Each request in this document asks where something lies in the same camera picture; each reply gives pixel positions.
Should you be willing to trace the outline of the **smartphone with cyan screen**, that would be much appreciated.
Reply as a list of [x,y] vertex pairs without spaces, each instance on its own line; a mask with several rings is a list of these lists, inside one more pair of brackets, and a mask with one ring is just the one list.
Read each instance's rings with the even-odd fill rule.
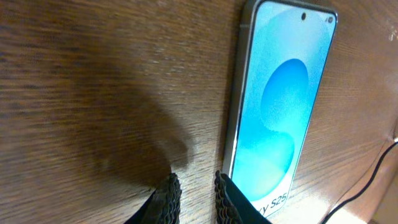
[[244,5],[222,170],[263,217],[289,196],[337,22],[301,1]]

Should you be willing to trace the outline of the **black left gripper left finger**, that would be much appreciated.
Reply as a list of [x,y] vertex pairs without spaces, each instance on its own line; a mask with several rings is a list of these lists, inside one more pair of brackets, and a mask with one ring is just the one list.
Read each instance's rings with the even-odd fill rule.
[[182,190],[176,173],[170,173],[125,224],[179,224]]

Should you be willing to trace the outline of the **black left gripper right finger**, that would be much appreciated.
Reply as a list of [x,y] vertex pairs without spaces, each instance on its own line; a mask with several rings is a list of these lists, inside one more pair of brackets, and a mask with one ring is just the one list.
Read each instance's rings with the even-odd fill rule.
[[215,208],[218,224],[271,224],[250,203],[227,174],[215,173]]

